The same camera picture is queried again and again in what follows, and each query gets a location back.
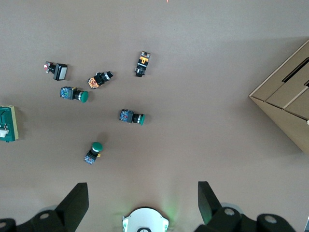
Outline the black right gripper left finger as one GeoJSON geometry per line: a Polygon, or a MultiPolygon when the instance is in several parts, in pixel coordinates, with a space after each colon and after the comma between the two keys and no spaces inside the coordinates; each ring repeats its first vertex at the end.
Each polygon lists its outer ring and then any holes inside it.
{"type": "Polygon", "coordinates": [[[54,210],[45,210],[16,225],[0,218],[0,232],[75,232],[89,208],[87,183],[78,183],[54,210]]]}

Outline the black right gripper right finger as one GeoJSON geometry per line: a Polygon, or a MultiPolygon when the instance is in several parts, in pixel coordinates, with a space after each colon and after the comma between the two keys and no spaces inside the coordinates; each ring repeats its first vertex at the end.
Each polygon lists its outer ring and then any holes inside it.
{"type": "Polygon", "coordinates": [[[195,232],[296,232],[278,215],[260,214],[253,220],[233,207],[223,207],[207,181],[198,182],[198,207],[204,223],[195,232]]]}

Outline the green load switch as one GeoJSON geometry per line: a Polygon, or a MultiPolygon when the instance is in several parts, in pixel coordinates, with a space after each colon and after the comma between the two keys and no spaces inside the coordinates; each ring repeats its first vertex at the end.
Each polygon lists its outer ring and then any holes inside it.
{"type": "Polygon", "coordinates": [[[16,141],[18,138],[14,106],[0,106],[0,141],[9,143],[16,141]]]}

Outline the brown cardboard box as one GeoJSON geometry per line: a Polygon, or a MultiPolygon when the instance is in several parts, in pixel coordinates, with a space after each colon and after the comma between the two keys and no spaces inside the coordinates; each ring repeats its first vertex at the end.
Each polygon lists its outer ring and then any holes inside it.
{"type": "Polygon", "coordinates": [[[249,97],[309,155],[309,39],[249,97]]]}

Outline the green mushroom pushbutton switch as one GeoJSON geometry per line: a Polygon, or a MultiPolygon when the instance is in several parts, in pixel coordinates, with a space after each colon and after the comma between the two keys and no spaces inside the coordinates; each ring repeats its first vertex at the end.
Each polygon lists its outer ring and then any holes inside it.
{"type": "Polygon", "coordinates": [[[143,125],[144,120],[145,120],[145,115],[144,114],[136,114],[131,110],[128,109],[122,109],[120,112],[119,120],[125,123],[135,123],[139,125],[143,125]]]}
{"type": "Polygon", "coordinates": [[[85,103],[88,100],[88,92],[81,91],[77,87],[61,87],[60,97],[67,100],[78,100],[85,103]]]}
{"type": "Polygon", "coordinates": [[[100,153],[103,150],[103,145],[99,142],[94,142],[92,144],[91,149],[87,152],[84,157],[84,161],[90,165],[92,165],[98,157],[100,157],[100,153]]]}

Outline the black selector switch orange block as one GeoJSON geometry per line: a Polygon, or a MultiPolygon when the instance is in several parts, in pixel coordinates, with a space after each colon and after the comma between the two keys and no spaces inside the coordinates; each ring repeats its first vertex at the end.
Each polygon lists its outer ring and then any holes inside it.
{"type": "Polygon", "coordinates": [[[91,89],[97,89],[102,86],[105,82],[108,82],[113,77],[113,73],[111,71],[107,72],[97,72],[95,76],[89,78],[87,83],[91,87],[91,89]]]}

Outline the black square pushbutton switch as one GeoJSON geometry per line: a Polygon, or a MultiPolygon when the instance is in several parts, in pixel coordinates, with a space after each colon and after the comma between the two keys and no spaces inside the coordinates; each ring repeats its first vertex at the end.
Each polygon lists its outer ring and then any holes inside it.
{"type": "Polygon", "coordinates": [[[54,75],[53,76],[54,80],[56,81],[65,80],[66,73],[68,70],[68,66],[66,64],[62,64],[62,63],[54,64],[52,62],[47,61],[43,67],[46,73],[52,73],[54,75]]]}

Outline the black switch orange contact block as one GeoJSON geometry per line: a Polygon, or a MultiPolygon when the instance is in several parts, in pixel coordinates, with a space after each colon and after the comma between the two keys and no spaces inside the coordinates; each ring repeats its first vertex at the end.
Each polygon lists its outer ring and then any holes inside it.
{"type": "Polygon", "coordinates": [[[137,62],[137,66],[134,70],[137,77],[142,77],[143,75],[145,75],[150,57],[151,57],[151,53],[141,51],[139,60],[137,62]]]}

